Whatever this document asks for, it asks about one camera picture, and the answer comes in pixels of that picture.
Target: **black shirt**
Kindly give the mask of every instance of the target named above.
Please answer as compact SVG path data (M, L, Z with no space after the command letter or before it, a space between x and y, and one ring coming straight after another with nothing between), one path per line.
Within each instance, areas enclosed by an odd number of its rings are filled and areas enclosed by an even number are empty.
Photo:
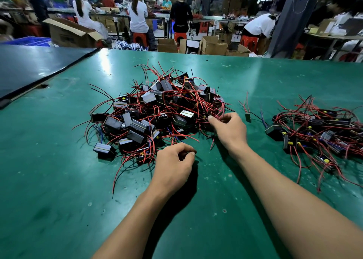
M334 17L334 13L332 11L329 11L327 6L325 5L318 9L315 9L313 11L306 26L309 26L309 25L319 26L319 24L324 19L329 19L329 18L333 18L333 17Z
M171 6L170 19L175 19L176 25L187 25L188 20L193 20L192 10L186 2L176 1Z

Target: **hand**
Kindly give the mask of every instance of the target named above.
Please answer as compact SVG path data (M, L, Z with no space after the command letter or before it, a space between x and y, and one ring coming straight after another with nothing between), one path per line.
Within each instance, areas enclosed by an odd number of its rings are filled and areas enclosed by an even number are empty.
M237 113L224 114L220 120L208 116L208 121L216 130L219 140L231 156L235 157L241 147L247 146L246 125Z
M157 153L154 176L149 187L171 197L187 181L197 151L190 145L178 143Z

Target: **woman with ponytail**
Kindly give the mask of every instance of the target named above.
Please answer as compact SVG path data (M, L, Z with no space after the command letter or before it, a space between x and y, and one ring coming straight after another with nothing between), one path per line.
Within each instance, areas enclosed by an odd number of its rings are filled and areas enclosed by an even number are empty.
M106 40L109 36L107 29L100 22L95 22L89 17L89 12L93 11L92 6L87 0L74 0L73 8L78 19L78 24L89 29L94 29Z
M156 50L155 36L154 32L146 24L145 18L147 17L147 6L142 0L132 0L127 7L130 16L130 31L131 40L132 34L135 33L145 33L146 39L149 43L150 50Z

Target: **person in teal shirt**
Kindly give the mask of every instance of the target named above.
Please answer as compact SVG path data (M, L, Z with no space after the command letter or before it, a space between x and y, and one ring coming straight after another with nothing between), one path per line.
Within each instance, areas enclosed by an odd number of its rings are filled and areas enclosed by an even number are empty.
M171 9L171 1L169 0L164 0L163 4L161 6L166 7L167 9Z

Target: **forearm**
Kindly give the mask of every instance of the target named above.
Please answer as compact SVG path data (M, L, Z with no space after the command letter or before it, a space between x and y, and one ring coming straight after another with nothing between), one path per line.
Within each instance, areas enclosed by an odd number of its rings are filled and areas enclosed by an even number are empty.
M142 258L151 228L167 200L149 187L92 258Z
M293 257L357 258L363 254L363 232L338 211L279 173L247 145L234 158Z

